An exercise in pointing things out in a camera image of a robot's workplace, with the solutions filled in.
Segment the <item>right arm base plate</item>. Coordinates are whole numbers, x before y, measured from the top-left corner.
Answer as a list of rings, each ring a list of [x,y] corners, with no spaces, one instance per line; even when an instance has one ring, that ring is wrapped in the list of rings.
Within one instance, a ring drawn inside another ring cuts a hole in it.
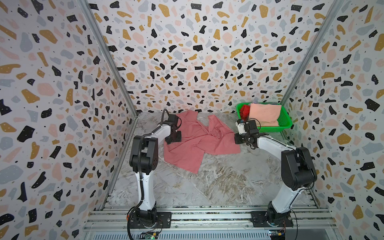
[[[282,228],[293,227],[291,211],[287,213],[275,213],[271,211],[253,211],[251,212],[251,222],[254,228]]]

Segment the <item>dusty pink t shirt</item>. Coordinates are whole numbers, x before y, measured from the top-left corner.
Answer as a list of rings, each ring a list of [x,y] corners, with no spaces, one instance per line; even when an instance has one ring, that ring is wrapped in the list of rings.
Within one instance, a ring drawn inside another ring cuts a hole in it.
[[[181,120],[182,141],[164,145],[164,160],[178,168],[197,174],[205,154],[239,154],[235,133],[217,116],[208,116],[205,126],[198,121],[198,112],[188,110],[177,115]]]

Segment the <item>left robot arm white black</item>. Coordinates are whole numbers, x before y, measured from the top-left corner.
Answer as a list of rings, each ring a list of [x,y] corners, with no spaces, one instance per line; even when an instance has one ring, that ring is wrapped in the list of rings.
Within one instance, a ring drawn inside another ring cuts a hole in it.
[[[129,164],[137,179],[139,201],[128,213],[128,221],[132,228],[154,228],[159,224],[153,178],[159,162],[159,144],[180,142],[182,140],[180,126],[181,120],[173,116],[160,122],[151,132],[135,136],[133,139]]]

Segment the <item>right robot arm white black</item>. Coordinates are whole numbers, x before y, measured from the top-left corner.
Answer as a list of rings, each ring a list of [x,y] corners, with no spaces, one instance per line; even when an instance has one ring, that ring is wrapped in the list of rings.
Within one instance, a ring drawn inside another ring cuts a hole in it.
[[[305,147],[294,147],[273,139],[267,134],[235,134],[236,144],[247,144],[252,149],[261,149],[281,161],[281,178],[283,184],[269,202],[263,217],[254,217],[258,224],[279,227],[289,224],[292,205],[305,190],[313,187],[317,180],[316,169],[309,150]]]

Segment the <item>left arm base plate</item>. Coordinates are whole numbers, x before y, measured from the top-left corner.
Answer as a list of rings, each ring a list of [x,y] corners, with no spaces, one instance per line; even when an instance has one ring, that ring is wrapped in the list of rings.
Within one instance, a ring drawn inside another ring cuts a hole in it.
[[[170,229],[172,213],[159,212],[147,217],[138,217],[134,214],[129,222],[130,229]]]

